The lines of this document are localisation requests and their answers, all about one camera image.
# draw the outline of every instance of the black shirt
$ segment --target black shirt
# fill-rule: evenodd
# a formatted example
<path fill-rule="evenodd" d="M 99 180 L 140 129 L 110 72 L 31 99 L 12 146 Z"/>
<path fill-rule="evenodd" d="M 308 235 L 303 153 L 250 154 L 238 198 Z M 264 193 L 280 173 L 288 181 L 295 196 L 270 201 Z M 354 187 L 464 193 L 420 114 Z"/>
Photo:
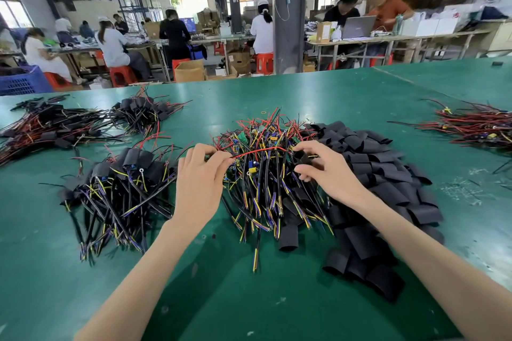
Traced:
<path fill-rule="evenodd" d="M 323 17 L 324 22 L 338 22 L 338 26 L 345 26 L 345 22 L 347 18 L 357 18 L 360 17 L 359 11 L 357 8 L 352 8 L 345 15 L 339 13 L 338 6 L 334 6 L 329 11 L 325 13 L 325 17 Z"/>
<path fill-rule="evenodd" d="M 121 23 L 114 23 L 114 26 L 115 28 L 123 35 L 125 35 L 126 33 L 128 33 L 128 23 L 126 23 L 125 21 L 121 21 Z"/>
<path fill-rule="evenodd" d="M 160 39 L 168 39 L 169 47 L 186 47 L 190 33 L 183 21 L 165 19 L 160 22 Z"/>

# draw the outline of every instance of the blue plastic crate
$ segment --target blue plastic crate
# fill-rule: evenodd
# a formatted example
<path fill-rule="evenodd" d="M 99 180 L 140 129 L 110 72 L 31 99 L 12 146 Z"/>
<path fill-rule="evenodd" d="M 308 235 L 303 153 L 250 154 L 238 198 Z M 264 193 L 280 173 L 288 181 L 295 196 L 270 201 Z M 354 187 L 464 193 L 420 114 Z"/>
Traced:
<path fill-rule="evenodd" d="M 21 66 L 27 74 L 0 76 L 0 96 L 54 92 L 38 66 Z"/>

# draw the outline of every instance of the orange shirt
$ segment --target orange shirt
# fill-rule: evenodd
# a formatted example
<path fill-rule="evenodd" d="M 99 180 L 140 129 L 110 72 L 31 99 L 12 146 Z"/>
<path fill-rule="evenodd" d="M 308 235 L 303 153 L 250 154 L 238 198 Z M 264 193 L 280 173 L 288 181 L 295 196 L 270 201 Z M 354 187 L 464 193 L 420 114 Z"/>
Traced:
<path fill-rule="evenodd" d="M 376 30 L 384 26 L 387 31 L 392 31 L 394 25 L 384 24 L 389 19 L 395 19 L 397 15 L 405 13 L 411 8 L 403 0 L 386 0 L 386 2 L 379 7 L 372 8 L 367 15 L 377 15 L 373 29 Z"/>

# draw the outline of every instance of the hand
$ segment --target hand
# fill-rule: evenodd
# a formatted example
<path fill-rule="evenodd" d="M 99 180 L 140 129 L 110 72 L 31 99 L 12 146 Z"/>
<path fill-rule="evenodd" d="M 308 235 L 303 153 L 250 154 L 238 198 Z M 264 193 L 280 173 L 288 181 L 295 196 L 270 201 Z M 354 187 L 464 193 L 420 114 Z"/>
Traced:
<path fill-rule="evenodd" d="M 209 155 L 208 162 L 204 157 Z M 196 144 L 178 161 L 175 219 L 200 231 L 214 216 L 222 194 L 222 180 L 234 162 L 231 154 L 206 144 Z"/>
<path fill-rule="evenodd" d="M 332 198 L 355 209 L 362 199 L 371 193 L 356 178 L 345 158 L 326 145 L 316 140 L 303 141 L 297 144 L 294 151 L 304 151 L 309 155 L 318 155 L 313 159 L 313 166 L 299 164 L 295 172 L 299 179 L 309 182 L 312 179 Z"/>

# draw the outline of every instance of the green workbench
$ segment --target green workbench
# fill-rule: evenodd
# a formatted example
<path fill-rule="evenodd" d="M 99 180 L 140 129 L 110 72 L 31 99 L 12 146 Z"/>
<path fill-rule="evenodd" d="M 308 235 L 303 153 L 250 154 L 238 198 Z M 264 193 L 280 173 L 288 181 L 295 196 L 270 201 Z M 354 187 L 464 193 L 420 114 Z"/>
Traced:
<path fill-rule="evenodd" d="M 462 60 L 160 85 L 151 86 L 149 94 L 168 94 L 172 102 L 193 100 L 163 122 L 165 134 L 181 146 L 208 143 L 210 134 L 236 129 L 236 120 L 264 117 L 262 112 L 275 107 L 290 118 L 342 120 L 352 129 L 393 138 L 392 146 L 434 182 L 431 189 L 445 215 L 440 230 L 446 247 L 512 289 L 512 192 L 501 186 L 512 180 L 492 174 L 506 158 L 387 123 L 432 120 L 437 107 L 419 101 L 423 98 L 451 108 L 462 105 L 456 96 L 510 108 L 505 84 L 512 63 L 501 60 L 501 69 L 491 68 L 488 60 Z M 73 92 L 63 104 L 109 108 L 136 91 Z M 1 126 L 21 116 L 9 111 L 21 99 L 26 97 L 0 98 Z M 123 147 L 111 149 L 117 153 Z M 107 151 L 97 144 L 82 146 L 80 153 L 102 160 Z M 0 341 L 71 339 L 140 258 L 111 246 L 94 267 L 79 261 L 57 188 L 38 184 L 62 183 L 60 176 L 76 173 L 71 157 L 72 151 L 46 151 L 0 168 Z M 321 229 L 301 231 L 301 247 L 290 254 L 278 252 L 271 234 L 263 238 L 253 274 L 253 248 L 239 244 L 239 233 L 221 207 L 180 260 L 144 339 L 414 341 L 459 335 L 403 264 L 396 270 L 406 287 L 392 305 L 360 283 L 321 270 L 335 245 Z"/>

